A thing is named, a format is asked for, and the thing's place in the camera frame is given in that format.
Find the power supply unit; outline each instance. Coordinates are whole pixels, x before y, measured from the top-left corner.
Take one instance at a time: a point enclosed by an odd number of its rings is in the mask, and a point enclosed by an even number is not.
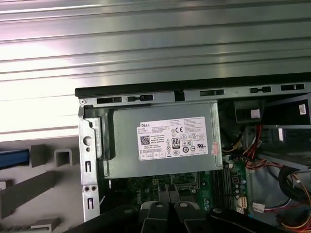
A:
[[[181,96],[184,100],[176,101]],[[198,95],[187,101],[184,93],[172,90],[117,93],[83,103],[80,150],[89,155],[87,139],[95,138],[99,173],[106,179],[223,168],[215,100]],[[85,134],[85,127],[96,135]]]

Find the metal side panel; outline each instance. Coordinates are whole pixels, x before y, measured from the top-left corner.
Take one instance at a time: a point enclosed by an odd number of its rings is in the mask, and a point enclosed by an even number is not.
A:
[[[310,19],[306,0],[0,0],[0,141],[77,135],[78,87],[310,72]]]

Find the small label sticker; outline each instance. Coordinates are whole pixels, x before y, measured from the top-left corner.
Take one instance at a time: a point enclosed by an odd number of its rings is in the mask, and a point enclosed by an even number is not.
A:
[[[260,118],[260,110],[259,109],[251,110],[251,118]]]
[[[306,110],[306,105],[305,104],[301,104],[299,106],[299,112],[301,115],[306,115],[307,114],[307,110]]]
[[[142,122],[137,137],[140,160],[208,154],[204,117]]]
[[[215,156],[218,154],[218,143],[217,142],[213,142],[212,152],[210,154],[215,155]]]

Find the connector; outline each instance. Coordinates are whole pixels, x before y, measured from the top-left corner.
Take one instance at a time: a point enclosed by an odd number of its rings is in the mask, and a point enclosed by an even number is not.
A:
[[[239,207],[246,209],[247,208],[247,198],[246,197],[242,197],[238,199],[238,205]]]
[[[244,209],[240,208],[240,207],[237,207],[237,212],[240,213],[240,214],[244,214]]]

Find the yellow wire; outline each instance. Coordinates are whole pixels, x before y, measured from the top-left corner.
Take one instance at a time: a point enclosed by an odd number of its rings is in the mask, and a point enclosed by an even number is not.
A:
[[[251,149],[252,146],[253,146],[253,143],[243,152],[243,155],[245,155],[249,151],[249,149]]]
[[[298,178],[295,174],[292,174],[292,176],[294,176],[294,178],[295,178],[296,180],[299,180],[299,178]],[[302,182],[300,182],[300,184],[301,184],[301,186],[303,187],[304,191],[306,192],[306,194],[307,194],[307,196],[308,196],[308,199],[309,199],[309,203],[310,203],[310,205],[311,205],[311,197],[310,197],[310,195],[309,195],[308,190],[306,189],[306,187],[303,185]],[[309,216],[308,216],[307,220],[305,221],[305,223],[303,223],[303,224],[300,225],[300,226],[297,226],[297,227],[290,227],[290,226],[285,225],[284,223],[281,223],[281,224],[283,225],[283,227],[285,227],[285,228],[287,228],[287,229],[299,229],[299,228],[304,227],[304,226],[310,221],[310,219],[311,219],[311,211],[309,211]]]
[[[242,140],[242,138],[240,138],[240,139],[237,141],[237,143],[233,146],[232,149],[230,149],[230,150],[223,150],[223,152],[232,152],[232,151],[234,151],[235,149],[238,148],[238,146],[239,146],[241,140]]]

